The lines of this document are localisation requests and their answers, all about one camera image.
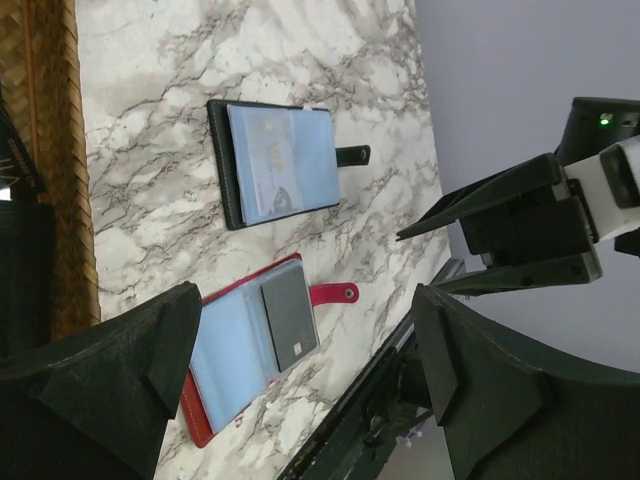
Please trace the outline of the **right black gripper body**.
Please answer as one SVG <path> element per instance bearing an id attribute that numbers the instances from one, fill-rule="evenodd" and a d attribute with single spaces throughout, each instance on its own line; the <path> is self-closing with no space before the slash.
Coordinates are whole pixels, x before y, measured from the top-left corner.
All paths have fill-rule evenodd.
<path id="1" fill-rule="evenodd" d="M 593 250 L 581 198 L 568 182 L 522 193 L 460 219 L 468 250 L 492 268 Z"/>

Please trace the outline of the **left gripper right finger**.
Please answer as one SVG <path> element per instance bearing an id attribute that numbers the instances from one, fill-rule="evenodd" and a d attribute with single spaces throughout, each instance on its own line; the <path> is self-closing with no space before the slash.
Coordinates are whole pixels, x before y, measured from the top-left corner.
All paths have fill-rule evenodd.
<path id="1" fill-rule="evenodd" d="M 638 478 L 638 374 L 551 348 L 423 284 L 412 320 L 455 478 Z"/>

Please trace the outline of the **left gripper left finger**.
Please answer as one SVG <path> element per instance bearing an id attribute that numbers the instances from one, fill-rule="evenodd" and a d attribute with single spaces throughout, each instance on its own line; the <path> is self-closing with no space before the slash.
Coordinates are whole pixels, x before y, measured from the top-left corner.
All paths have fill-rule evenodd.
<path id="1" fill-rule="evenodd" d="M 1 364 L 4 479 L 151 479 L 200 322 L 184 282 Z"/>

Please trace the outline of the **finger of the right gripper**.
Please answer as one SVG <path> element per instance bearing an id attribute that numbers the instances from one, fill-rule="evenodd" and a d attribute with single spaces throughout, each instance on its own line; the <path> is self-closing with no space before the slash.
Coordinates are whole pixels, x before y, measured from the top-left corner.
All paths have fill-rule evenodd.
<path id="1" fill-rule="evenodd" d="M 495 293 L 588 284 L 602 276 L 597 256 L 591 252 L 475 271 L 432 284 L 451 295 L 482 296 Z"/>
<path id="2" fill-rule="evenodd" d="M 400 230 L 405 240 L 489 210 L 542 187 L 559 184 L 562 171 L 557 157 L 539 155 L 441 197 L 417 222 Z"/>

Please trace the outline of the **red card holder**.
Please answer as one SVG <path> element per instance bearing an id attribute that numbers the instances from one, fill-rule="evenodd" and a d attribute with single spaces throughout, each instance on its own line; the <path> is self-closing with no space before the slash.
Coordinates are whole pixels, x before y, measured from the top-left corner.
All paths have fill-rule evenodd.
<path id="1" fill-rule="evenodd" d="M 306 357 L 278 371 L 260 293 L 261 277 L 294 258 L 302 261 L 295 253 L 204 299 L 181 394 L 185 421 L 198 448 L 210 443 L 275 379 Z M 313 313 L 319 305 L 353 304 L 360 296 L 352 282 L 307 284 Z"/>

